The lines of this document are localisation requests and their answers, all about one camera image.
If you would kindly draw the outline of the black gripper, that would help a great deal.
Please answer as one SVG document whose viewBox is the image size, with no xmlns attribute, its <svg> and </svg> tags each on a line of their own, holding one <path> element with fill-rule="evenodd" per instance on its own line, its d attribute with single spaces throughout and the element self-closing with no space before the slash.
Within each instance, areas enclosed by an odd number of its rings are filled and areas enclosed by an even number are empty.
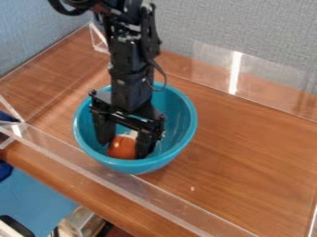
<svg viewBox="0 0 317 237">
<path fill-rule="evenodd" d="M 105 145 L 113 138 L 116 126 L 137 131 L 136 158 L 145 158 L 155 149 L 164 131 L 164 115 L 152 105 L 153 69 L 118 74 L 109 71 L 109 87 L 90 90 L 92 123 L 96 140 Z"/>
</svg>

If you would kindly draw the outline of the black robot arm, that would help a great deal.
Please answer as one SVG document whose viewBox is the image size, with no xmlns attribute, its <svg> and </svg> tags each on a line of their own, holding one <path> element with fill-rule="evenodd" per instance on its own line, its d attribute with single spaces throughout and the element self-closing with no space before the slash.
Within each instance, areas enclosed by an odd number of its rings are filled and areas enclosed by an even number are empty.
<svg viewBox="0 0 317 237">
<path fill-rule="evenodd" d="M 89 91 L 96 139 L 106 144 L 118 125 L 137 133 L 135 155 L 147 157 L 164 132 L 164 115 L 152 105 L 153 74 L 163 69 L 155 61 L 160 39 L 152 0 L 48 0 L 65 16 L 86 11 L 104 27 L 109 53 L 109 90 Z"/>
</svg>

